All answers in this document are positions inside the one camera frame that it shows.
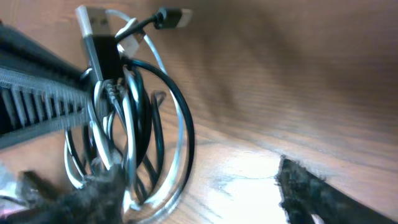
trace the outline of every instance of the tabletop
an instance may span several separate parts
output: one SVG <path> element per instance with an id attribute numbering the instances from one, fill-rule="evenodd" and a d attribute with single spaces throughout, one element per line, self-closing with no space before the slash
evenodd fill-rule
<path id="1" fill-rule="evenodd" d="M 85 68 L 80 4 L 139 19 L 160 6 L 194 11 L 187 28 L 147 29 L 197 135 L 190 183 L 164 223 L 286 223 L 274 178 L 281 155 L 398 220 L 395 0 L 2 0 L 0 17 Z M 146 46 L 136 56 L 155 62 Z M 148 90 L 165 88 L 150 75 L 144 81 Z M 170 96 L 160 115 L 166 150 L 174 150 Z M 123 138 L 120 127 L 115 135 Z M 60 131 L 23 142 L 0 161 L 67 190 L 64 140 Z"/>

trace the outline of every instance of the wooden table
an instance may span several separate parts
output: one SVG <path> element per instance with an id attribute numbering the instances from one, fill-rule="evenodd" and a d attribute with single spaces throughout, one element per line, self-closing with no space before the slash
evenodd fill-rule
<path id="1" fill-rule="evenodd" d="M 285 223 L 274 185 L 282 154 L 398 220 L 395 0 L 2 0 L 0 16 L 85 68 L 73 12 L 80 4 L 140 19 L 159 6 L 195 12 L 186 29 L 147 29 L 197 134 L 190 185 L 165 223 Z M 137 56 L 155 62 L 147 47 Z M 145 84 L 164 89 L 150 75 Z M 172 151 L 170 97 L 161 116 Z M 121 129 L 116 135 L 123 138 Z M 53 133 L 0 152 L 0 160 L 67 189 L 63 141 L 61 131 Z"/>

